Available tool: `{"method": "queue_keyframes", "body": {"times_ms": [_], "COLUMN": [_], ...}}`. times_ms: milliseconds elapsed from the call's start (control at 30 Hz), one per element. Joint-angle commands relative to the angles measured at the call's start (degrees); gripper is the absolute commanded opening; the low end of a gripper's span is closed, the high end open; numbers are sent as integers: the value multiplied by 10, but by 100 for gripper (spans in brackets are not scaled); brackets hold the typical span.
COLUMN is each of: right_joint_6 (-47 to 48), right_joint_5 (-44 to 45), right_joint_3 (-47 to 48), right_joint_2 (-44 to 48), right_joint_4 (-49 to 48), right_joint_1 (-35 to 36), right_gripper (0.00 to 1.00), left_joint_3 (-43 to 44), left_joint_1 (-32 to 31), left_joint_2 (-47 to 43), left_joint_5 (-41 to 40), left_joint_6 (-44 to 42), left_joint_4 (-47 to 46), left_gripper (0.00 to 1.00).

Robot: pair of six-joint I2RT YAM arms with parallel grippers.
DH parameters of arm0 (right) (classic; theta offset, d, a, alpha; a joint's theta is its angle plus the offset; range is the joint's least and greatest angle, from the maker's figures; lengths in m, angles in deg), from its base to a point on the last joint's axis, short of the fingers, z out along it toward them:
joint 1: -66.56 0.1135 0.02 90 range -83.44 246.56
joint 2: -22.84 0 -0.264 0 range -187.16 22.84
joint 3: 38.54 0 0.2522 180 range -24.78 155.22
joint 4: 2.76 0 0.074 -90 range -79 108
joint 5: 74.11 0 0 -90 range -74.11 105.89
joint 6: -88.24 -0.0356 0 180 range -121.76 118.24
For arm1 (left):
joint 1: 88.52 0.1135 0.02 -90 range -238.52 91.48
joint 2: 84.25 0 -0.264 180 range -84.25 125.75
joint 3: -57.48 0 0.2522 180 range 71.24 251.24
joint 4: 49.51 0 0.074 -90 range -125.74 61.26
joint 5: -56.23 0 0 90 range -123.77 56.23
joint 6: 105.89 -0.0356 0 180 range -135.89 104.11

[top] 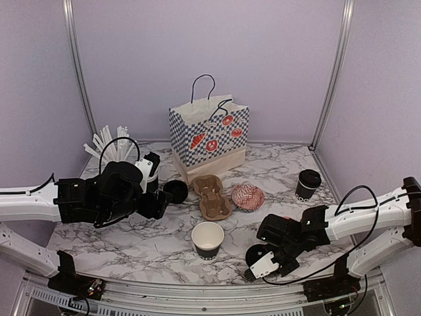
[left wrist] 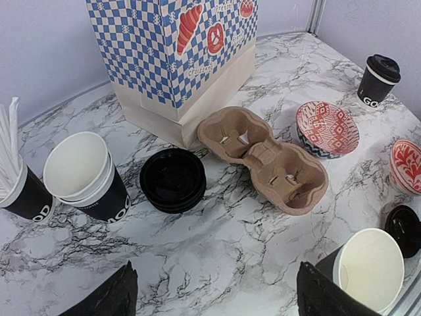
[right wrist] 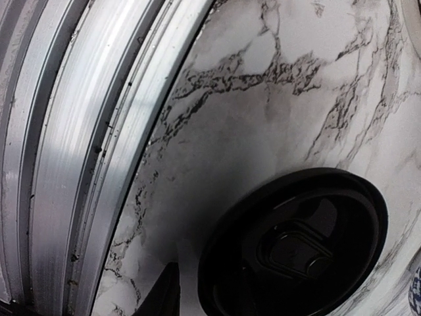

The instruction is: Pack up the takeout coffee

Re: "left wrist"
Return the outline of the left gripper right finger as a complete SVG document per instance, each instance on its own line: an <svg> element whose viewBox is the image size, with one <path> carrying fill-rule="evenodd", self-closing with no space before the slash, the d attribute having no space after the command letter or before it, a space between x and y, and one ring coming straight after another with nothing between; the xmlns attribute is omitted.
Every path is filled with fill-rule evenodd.
<svg viewBox="0 0 421 316"><path fill-rule="evenodd" d="M365 315L365 307L340 290L309 262L297 274L299 315Z"/></svg>

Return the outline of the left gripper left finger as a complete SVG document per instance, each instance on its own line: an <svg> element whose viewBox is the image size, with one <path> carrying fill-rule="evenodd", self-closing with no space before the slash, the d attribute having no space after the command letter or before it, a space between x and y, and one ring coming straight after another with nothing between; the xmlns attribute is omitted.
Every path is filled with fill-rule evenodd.
<svg viewBox="0 0 421 316"><path fill-rule="evenodd" d="M61 315L135 315L137 271L131 261Z"/></svg>

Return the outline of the black cup lid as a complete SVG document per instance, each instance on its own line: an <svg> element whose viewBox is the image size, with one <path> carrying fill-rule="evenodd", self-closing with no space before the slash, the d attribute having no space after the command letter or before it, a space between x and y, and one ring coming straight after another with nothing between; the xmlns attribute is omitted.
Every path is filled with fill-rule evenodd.
<svg viewBox="0 0 421 316"><path fill-rule="evenodd" d="M396 206L387 216L385 231L397 242L405 259L420 250L420 219L410 207Z"/></svg>
<svg viewBox="0 0 421 316"><path fill-rule="evenodd" d="M378 76L389 82L396 84L401 80L399 65L396 61L389 57L374 54L373 56L369 56L367 58L366 64Z"/></svg>

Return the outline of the black paper coffee cup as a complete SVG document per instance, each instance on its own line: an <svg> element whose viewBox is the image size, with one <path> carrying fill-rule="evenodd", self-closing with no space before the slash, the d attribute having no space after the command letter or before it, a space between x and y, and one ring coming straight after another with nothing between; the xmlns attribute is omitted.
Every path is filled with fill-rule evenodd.
<svg viewBox="0 0 421 316"><path fill-rule="evenodd" d="M383 79L366 64L362 80L357 90L357 100L363 107L378 108L380 103L398 83L394 84Z"/></svg>

